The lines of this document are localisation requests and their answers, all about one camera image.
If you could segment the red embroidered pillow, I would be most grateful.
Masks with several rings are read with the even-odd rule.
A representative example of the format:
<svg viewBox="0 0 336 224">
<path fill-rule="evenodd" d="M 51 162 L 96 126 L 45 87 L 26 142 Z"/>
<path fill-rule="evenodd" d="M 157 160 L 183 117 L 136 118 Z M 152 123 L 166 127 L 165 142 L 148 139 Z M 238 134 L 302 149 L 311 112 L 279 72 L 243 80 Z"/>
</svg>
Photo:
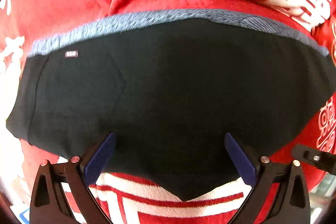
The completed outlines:
<svg viewBox="0 0 336 224">
<path fill-rule="evenodd" d="M 324 46 L 325 48 L 327 48 L 334 65 L 336 65 L 335 24 L 336 24 L 336 17 L 334 11 L 327 21 L 311 29 L 311 36 L 317 41 L 317 43 L 320 46 Z"/>
</svg>

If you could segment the black pants with blue trim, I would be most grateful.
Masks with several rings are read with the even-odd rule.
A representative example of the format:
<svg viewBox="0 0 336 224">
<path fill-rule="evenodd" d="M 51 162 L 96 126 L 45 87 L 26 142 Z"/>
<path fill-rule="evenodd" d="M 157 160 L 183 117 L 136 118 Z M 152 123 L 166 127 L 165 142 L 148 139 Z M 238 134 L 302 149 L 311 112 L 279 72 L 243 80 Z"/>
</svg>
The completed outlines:
<svg viewBox="0 0 336 224">
<path fill-rule="evenodd" d="M 273 155 L 334 92 L 327 50 L 282 23 L 224 10 L 140 12 L 36 40 L 6 126 L 64 158 L 113 132 L 107 172 L 190 200 L 238 178 L 225 134 Z"/>
</svg>

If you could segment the red blanket with white characters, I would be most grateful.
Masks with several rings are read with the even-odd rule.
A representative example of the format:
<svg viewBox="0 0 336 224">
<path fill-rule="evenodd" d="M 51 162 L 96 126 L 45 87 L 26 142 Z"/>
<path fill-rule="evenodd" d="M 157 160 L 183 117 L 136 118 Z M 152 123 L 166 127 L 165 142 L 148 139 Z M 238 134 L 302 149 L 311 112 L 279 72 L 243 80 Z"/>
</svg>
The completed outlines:
<svg viewBox="0 0 336 224">
<path fill-rule="evenodd" d="M 317 43 L 311 29 L 329 19 L 335 11 L 335 0 L 1 0 L 1 118 L 5 126 L 36 40 L 111 16 L 167 10 L 224 10 L 261 16 L 299 31 Z M 13 137 L 23 146 L 23 154 L 31 163 L 28 179 L 31 200 L 39 166 L 45 160 L 51 164 L 66 163 L 71 157 L 64 158 Z M 335 155 L 335 92 L 293 141 L 267 157 L 272 162 L 289 164 L 297 160 L 291 154 L 297 144 Z M 329 173 L 299 162 L 309 194 Z M 152 180 L 107 172 L 105 168 L 88 189 L 111 223 L 230 223 L 252 190 L 238 174 L 237 179 L 201 196 L 181 200 Z M 254 223 L 264 223 L 278 188 L 278 183 L 272 185 Z M 86 223 L 68 183 L 63 182 L 62 189 L 77 223 Z"/>
</svg>

